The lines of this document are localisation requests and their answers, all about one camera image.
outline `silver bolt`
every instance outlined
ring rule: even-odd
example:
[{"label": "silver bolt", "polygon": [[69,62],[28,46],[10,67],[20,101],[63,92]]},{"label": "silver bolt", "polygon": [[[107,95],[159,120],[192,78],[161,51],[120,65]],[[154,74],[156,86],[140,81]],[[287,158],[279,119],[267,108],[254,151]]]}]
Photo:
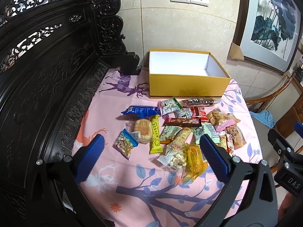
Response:
[{"label": "silver bolt", "polygon": [[264,165],[264,166],[267,166],[268,162],[267,162],[267,160],[263,159],[263,160],[261,160],[261,164]]},{"label": "silver bolt", "polygon": [[238,156],[233,156],[232,158],[233,162],[239,163],[241,159]]},{"label": "silver bolt", "polygon": [[39,166],[39,165],[42,165],[43,164],[43,160],[42,159],[39,159],[36,161],[36,164]]},{"label": "silver bolt", "polygon": [[63,158],[64,162],[71,162],[72,161],[72,157],[70,155],[67,155]]}]

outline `mint green package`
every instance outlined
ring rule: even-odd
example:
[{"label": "mint green package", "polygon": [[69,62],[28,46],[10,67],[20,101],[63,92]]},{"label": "mint green package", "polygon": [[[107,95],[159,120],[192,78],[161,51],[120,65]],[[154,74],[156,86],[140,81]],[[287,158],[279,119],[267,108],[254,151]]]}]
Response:
[{"label": "mint green package", "polygon": [[201,127],[198,127],[193,130],[193,133],[197,145],[200,144],[200,137],[204,134],[208,134],[208,136],[213,140],[214,143],[220,143],[220,138],[211,123],[202,123]]}]

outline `purple deer print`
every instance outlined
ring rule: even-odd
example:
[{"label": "purple deer print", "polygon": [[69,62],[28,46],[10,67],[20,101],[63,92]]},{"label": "purple deer print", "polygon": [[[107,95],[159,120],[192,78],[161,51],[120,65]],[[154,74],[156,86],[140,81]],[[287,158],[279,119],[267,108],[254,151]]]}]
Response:
[{"label": "purple deer print", "polygon": [[107,84],[113,86],[110,89],[103,89],[100,90],[99,92],[106,91],[106,90],[113,90],[116,89],[117,91],[120,91],[122,93],[128,93],[127,96],[131,96],[132,94],[137,94],[137,97],[139,96],[144,96],[148,94],[149,88],[145,87],[144,85],[149,85],[148,82],[145,83],[140,83],[138,84],[135,88],[130,88],[129,83],[131,81],[131,75],[123,75],[119,70],[115,70],[119,72],[119,76],[114,76],[114,77],[106,77],[107,78],[118,78],[118,83],[108,83]]}]

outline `open cardboard box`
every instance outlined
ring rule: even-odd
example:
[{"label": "open cardboard box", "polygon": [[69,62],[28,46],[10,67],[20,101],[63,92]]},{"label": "open cardboard box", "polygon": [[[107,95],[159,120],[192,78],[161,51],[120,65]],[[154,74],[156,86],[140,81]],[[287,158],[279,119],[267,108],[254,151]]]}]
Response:
[{"label": "open cardboard box", "polygon": [[220,98],[230,79],[210,52],[150,49],[150,98]]}]

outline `framed painting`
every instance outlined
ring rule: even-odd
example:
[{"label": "framed painting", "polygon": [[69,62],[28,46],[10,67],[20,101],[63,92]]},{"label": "framed painting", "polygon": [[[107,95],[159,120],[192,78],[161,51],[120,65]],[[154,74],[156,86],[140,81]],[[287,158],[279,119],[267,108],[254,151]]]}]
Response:
[{"label": "framed painting", "polygon": [[293,62],[302,24],[293,0],[240,0],[233,42],[246,60],[283,74]]}]

